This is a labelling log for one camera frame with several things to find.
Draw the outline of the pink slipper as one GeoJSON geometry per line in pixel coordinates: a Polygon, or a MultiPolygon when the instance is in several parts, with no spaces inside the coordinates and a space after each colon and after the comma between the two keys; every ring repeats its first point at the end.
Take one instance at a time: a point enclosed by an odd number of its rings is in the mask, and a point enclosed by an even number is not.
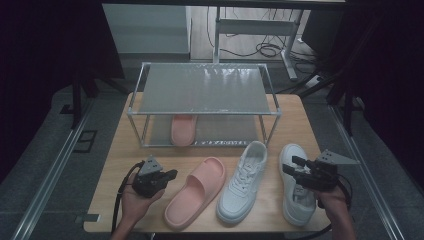
{"type": "Polygon", "coordinates": [[[186,177],[184,186],[166,207],[166,224],[175,230],[188,227],[221,191],[225,180],[226,169],[221,160],[204,159],[186,177]]]}
{"type": "Polygon", "coordinates": [[[196,115],[174,115],[171,122],[171,142],[176,146],[189,146],[196,134],[196,115]]]}

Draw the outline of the dark curtain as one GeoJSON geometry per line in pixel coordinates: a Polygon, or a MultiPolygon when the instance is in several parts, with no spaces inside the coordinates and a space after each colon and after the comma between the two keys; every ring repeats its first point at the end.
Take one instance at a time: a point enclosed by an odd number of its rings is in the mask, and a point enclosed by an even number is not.
{"type": "Polygon", "coordinates": [[[424,0],[366,0],[381,18],[354,68],[364,115],[424,189],[424,0]]]}
{"type": "Polygon", "coordinates": [[[0,182],[58,90],[123,76],[103,0],[0,0],[0,182]]]}

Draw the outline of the black stand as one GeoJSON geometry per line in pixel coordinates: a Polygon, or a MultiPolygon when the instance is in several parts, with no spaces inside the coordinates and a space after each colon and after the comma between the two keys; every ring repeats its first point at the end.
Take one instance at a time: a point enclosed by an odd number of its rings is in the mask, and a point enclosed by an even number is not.
{"type": "Polygon", "coordinates": [[[98,79],[103,83],[106,83],[118,92],[127,95],[129,90],[118,83],[115,79],[107,77],[106,75],[94,70],[88,69],[84,72],[76,72],[72,80],[72,104],[64,105],[61,109],[61,114],[72,114],[73,122],[71,125],[72,129],[82,121],[83,105],[82,105],[82,93],[89,99],[96,98],[100,90],[95,82],[98,79]]]}
{"type": "Polygon", "coordinates": [[[349,136],[352,135],[352,113],[354,110],[353,93],[350,89],[350,83],[344,73],[344,70],[328,72],[324,71],[323,68],[315,68],[303,79],[300,79],[294,67],[287,67],[287,74],[290,80],[296,82],[296,84],[291,87],[292,92],[298,95],[301,99],[330,86],[330,90],[326,96],[326,102],[330,106],[343,102],[341,120],[342,127],[349,136]],[[314,86],[304,89],[306,84],[315,76],[321,76],[322,80],[318,81],[314,86]]]}

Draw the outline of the white desk frame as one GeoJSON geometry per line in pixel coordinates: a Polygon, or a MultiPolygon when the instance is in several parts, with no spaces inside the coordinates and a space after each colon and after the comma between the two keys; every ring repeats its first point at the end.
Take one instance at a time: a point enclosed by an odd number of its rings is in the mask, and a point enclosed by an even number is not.
{"type": "Polygon", "coordinates": [[[221,34],[284,36],[287,37],[288,40],[283,46],[280,55],[290,80],[297,81],[298,77],[294,65],[290,60],[290,53],[296,40],[303,13],[303,10],[298,10],[293,21],[238,20],[221,18],[220,7],[218,7],[215,17],[213,62],[218,63],[220,60],[219,42],[221,34]]]}

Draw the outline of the white power strip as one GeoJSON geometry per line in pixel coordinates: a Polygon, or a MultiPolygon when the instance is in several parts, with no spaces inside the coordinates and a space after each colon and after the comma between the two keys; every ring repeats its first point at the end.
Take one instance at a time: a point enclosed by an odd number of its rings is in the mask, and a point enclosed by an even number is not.
{"type": "Polygon", "coordinates": [[[323,80],[323,78],[321,76],[316,75],[306,83],[306,87],[311,88],[311,87],[317,85],[318,83],[320,83],[322,80],[323,80]]]}

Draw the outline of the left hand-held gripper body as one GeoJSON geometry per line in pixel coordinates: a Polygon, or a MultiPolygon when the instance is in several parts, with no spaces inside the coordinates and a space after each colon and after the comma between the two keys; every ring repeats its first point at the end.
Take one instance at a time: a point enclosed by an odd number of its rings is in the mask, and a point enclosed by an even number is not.
{"type": "Polygon", "coordinates": [[[135,192],[145,198],[153,197],[158,191],[156,184],[159,179],[164,178],[163,167],[156,158],[150,155],[143,163],[132,183],[135,192]]]}

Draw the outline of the dark desk top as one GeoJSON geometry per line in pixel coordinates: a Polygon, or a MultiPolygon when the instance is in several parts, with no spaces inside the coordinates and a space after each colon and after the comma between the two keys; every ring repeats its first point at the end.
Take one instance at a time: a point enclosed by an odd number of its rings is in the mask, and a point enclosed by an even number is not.
{"type": "Polygon", "coordinates": [[[101,0],[110,4],[214,6],[246,8],[341,9],[346,0],[101,0]]]}

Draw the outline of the person's left hand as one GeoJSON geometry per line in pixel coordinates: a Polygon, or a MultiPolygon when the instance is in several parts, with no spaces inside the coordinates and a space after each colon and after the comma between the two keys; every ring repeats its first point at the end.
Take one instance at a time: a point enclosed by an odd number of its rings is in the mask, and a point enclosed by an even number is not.
{"type": "Polygon", "coordinates": [[[164,190],[160,190],[153,197],[145,198],[137,194],[130,184],[127,184],[122,193],[121,222],[132,225],[139,222],[146,215],[149,207],[164,193],[164,190]]]}

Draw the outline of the dark box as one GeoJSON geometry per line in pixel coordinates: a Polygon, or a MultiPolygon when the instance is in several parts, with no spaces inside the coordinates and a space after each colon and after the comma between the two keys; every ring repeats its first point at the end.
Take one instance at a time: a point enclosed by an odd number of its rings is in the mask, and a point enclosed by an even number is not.
{"type": "Polygon", "coordinates": [[[329,11],[312,10],[306,22],[302,40],[319,56],[330,55],[334,29],[333,19],[329,11]]]}

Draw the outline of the black floor bracket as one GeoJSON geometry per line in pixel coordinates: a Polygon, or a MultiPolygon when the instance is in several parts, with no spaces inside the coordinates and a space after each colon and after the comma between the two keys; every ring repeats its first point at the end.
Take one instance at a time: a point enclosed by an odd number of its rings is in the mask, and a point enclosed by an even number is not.
{"type": "Polygon", "coordinates": [[[97,135],[96,130],[83,130],[73,149],[74,153],[90,153],[97,135]]]}

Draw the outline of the person's right hand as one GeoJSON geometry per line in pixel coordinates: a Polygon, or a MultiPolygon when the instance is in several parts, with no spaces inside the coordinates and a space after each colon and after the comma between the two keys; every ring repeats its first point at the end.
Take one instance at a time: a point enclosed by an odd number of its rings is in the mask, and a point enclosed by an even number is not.
{"type": "Polygon", "coordinates": [[[348,214],[346,198],[339,187],[331,191],[316,191],[315,196],[320,200],[330,220],[339,219],[348,214]]]}

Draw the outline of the white sneaker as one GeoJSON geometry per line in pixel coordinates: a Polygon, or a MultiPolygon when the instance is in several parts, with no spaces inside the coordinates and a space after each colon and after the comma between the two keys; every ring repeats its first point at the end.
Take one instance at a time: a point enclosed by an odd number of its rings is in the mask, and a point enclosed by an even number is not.
{"type": "Polygon", "coordinates": [[[267,158],[263,143],[253,141],[246,147],[218,200],[216,213],[221,221],[238,224],[249,214],[256,201],[267,158]]]}
{"type": "Polygon", "coordinates": [[[284,169],[291,167],[301,173],[310,172],[308,167],[294,163],[292,161],[293,156],[307,159],[305,151],[297,144],[285,145],[280,153],[280,175],[284,184],[283,215],[292,225],[304,226],[315,212],[316,200],[312,191],[297,184],[293,176],[284,172],[284,169]]]}

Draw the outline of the grey cabinet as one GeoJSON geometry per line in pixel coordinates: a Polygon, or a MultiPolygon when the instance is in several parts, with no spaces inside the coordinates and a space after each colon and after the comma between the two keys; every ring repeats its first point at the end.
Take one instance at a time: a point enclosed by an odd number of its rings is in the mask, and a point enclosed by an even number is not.
{"type": "Polygon", "coordinates": [[[190,7],[103,4],[103,10],[119,53],[190,52],[190,7]]]}

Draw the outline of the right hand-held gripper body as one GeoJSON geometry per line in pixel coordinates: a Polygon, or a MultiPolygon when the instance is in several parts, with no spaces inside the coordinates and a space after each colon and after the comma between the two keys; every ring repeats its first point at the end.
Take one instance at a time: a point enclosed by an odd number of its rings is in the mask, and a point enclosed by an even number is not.
{"type": "Polygon", "coordinates": [[[338,182],[339,165],[359,165],[358,160],[354,160],[329,150],[323,151],[314,161],[308,172],[300,173],[296,176],[296,183],[317,191],[333,190],[338,182]]]}

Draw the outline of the metal-framed shoe rack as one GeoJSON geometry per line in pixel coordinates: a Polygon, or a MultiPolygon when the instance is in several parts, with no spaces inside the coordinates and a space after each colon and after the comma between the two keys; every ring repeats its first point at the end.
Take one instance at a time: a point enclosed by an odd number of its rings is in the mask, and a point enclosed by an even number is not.
{"type": "Polygon", "coordinates": [[[142,147],[171,147],[175,116],[197,118],[193,147],[268,144],[281,108],[267,66],[144,63],[127,116],[142,147]]]}

